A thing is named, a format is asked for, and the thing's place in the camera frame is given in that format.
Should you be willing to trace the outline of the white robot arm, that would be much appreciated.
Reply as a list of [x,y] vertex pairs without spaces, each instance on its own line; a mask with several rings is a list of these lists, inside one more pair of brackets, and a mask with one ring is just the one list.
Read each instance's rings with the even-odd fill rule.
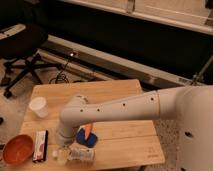
[[213,85],[161,89],[96,104],[74,96],[59,114],[55,139],[60,146],[70,145],[79,127],[88,123],[157,119],[180,123],[180,170],[213,171]]

